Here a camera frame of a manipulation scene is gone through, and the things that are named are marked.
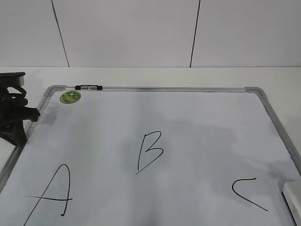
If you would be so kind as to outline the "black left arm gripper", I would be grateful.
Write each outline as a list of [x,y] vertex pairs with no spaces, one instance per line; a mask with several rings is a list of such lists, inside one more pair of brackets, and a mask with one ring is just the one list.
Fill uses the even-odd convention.
[[26,143],[23,120],[36,122],[40,117],[37,108],[26,107],[26,94],[20,86],[0,87],[0,137],[12,145]]

